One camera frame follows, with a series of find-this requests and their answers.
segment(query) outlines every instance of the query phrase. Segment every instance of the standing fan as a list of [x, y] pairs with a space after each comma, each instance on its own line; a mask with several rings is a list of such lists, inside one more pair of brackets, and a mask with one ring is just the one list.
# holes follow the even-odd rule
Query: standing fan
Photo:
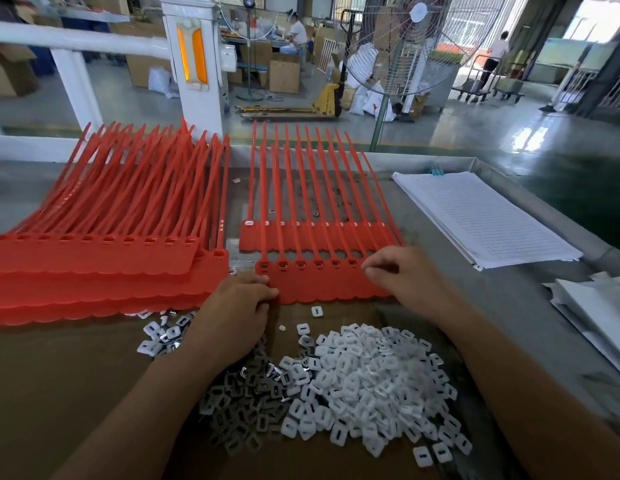
[[[351, 0], [335, 8], [336, 21], [347, 13], [360, 27], [357, 51], [345, 61], [349, 77], [383, 95], [370, 151], [377, 149], [390, 97], [405, 98], [403, 112], [409, 112], [414, 95], [470, 60], [493, 30], [504, 1], [365, 0], [354, 6]], [[345, 25], [334, 26], [340, 41], [346, 39]]]
[[252, 94], [253, 44], [255, 41], [263, 40], [270, 35], [276, 24], [276, 12], [257, 8], [255, 0], [219, 0], [219, 8], [221, 16], [228, 29], [234, 34], [234, 38], [245, 40], [248, 47], [248, 60], [243, 61], [248, 65], [248, 93], [237, 95], [237, 98], [242, 101], [261, 101], [264, 96]]

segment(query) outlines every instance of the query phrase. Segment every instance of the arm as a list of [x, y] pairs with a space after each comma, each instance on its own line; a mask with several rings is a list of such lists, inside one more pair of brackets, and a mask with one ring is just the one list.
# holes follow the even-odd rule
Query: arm
[[620, 479], [620, 438], [464, 303], [421, 250], [384, 248], [362, 267], [450, 338], [532, 478]]
[[229, 276], [203, 304], [181, 346], [146, 373], [53, 480], [159, 479], [178, 432], [210, 382], [265, 330], [276, 289], [267, 277]]

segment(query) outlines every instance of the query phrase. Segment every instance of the stack of paper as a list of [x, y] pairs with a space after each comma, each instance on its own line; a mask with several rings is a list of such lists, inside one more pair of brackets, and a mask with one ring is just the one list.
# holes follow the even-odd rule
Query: stack of paper
[[620, 278], [597, 273], [591, 279], [544, 286], [553, 293], [550, 303], [620, 372]]
[[474, 173], [394, 173], [393, 179], [457, 249], [479, 267], [573, 261], [583, 256]]

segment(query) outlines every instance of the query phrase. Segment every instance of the orange reflector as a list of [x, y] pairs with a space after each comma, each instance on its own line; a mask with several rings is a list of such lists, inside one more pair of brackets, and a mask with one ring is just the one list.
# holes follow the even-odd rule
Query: orange reflector
[[194, 63], [196, 65], [196, 75], [198, 79], [207, 84], [207, 70], [205, 69], [205, 51], [203, 50], [203, 37], [201, 29], [197, 29], [192, 34], [192, 47], [194, 48]]
[[181, 60], [183, 61], [183, 72], [186, 74], [186, 82], [189, 82], [189, 64], [187, 63], [187, 48], [186, 41], [183, 39], [183, 32], [181, 27], [177, 25], [178, 31], [178, 47], [181, 50]]

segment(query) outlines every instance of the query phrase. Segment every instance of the pallet jack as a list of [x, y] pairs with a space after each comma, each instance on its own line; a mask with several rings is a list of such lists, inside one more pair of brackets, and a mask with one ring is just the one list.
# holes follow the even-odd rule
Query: pallet jack
[[[350, 14], [347, 30], [343, 26], [346, 13]], [[359, 33], [359, 31], [354, 32], [355, 15], [361, 13], [351, 9], [345, 9], [341, 13], [341, 28], [347, 32], [341, 78], [338, 84], [327, 84], [312, 107], [236, 106], [241, 117], [250, 121], [322, 121], [338, 118], [342, 111], [341, 98], [346, 83], [346, 64], [350, 55], [350, 46], [354, 35]]]

